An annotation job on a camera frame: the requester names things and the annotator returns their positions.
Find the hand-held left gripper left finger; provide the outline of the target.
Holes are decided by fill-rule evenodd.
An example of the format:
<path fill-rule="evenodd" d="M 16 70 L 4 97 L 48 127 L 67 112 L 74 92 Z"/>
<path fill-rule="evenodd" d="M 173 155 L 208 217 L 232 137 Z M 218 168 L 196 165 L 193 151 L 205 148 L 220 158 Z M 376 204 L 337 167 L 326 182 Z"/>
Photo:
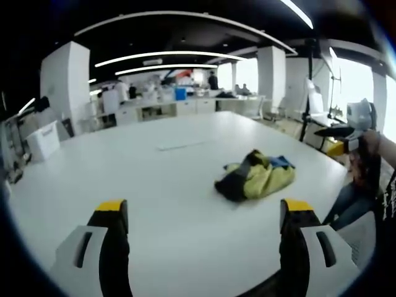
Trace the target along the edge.
<path fill-rule="evenodd" d="M 132 296 L 127 201 L 101 203 L 56 250 L 51 278 L 66 296 Z"/>

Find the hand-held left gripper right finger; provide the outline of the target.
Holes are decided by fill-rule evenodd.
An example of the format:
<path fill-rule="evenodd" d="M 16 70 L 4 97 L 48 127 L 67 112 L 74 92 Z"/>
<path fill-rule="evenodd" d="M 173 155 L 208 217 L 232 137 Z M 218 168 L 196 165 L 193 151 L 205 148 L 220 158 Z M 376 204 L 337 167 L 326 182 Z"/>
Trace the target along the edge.
<path fill-rule="evenodd" d="M 359 275 L 352 248 L 305 201 L 280 202 L 280 296 L 343 296 Z"/>

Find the person's right hand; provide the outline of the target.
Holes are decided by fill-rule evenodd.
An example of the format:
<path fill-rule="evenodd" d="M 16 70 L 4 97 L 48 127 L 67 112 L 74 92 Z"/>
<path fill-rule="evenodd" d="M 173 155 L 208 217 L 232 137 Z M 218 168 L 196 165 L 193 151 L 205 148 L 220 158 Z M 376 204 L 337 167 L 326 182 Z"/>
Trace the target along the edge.
<path fill-rule="evenodd" d="M 374 130 L 367 130 L 363 132 L 363 139 L 369 152 L 373 155 L 377 154 L 380 147 L 381 134 Z"/>

